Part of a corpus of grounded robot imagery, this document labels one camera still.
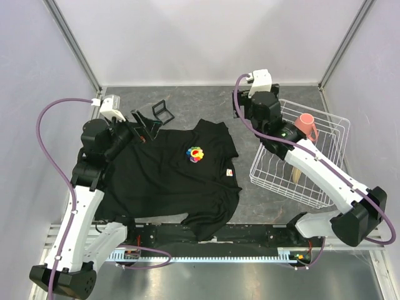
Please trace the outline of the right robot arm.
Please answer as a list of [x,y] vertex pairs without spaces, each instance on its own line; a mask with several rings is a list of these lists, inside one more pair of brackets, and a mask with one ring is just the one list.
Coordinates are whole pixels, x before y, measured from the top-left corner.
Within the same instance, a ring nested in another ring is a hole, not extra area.
[[388,195],[381,187],[358,182],[330,161],[294,123],[284,120],[279,86],[251,93],[234,88],[235,116],[261,142],[261,148],[300,170],[333,202],[336,210],[300,213],[286,230],[287,241],[300,246],[308,238],[336,236],[344,244],[357,247],[371,241],[371,232],[387,220]]

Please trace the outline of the black polo shirt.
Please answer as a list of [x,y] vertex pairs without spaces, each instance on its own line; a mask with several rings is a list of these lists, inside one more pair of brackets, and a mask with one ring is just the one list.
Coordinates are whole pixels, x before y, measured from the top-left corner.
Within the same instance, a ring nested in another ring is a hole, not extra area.
[[[197,163],[186,151],[204,151]],[[238,157],[225,123],[200,119],[192,130],[162,129],[155,140],[125,148],[112,162],[113,173],[96,219],[115,221],[186,214],[182,225],[197,240],[210,238],[239,204],[233,159]]]

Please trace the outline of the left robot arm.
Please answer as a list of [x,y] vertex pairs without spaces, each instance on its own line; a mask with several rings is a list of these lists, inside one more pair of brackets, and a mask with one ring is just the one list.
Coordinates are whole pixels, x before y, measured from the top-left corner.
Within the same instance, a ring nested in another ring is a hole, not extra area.
[[153,141],[163,125],[160,120],[132,111],[133,122],[112,117],[92,119],[84,124],[82,148],[67,180],[70,199],[54,245],[42,265],[31,268],[29,278],[54,295],[87,299],[94,289],[97,272],[120,245],[130,246],[137,239],[134,221],[118,217],[87,245],[94,215],[104,197],[113,173],[112,161],[133,144]]

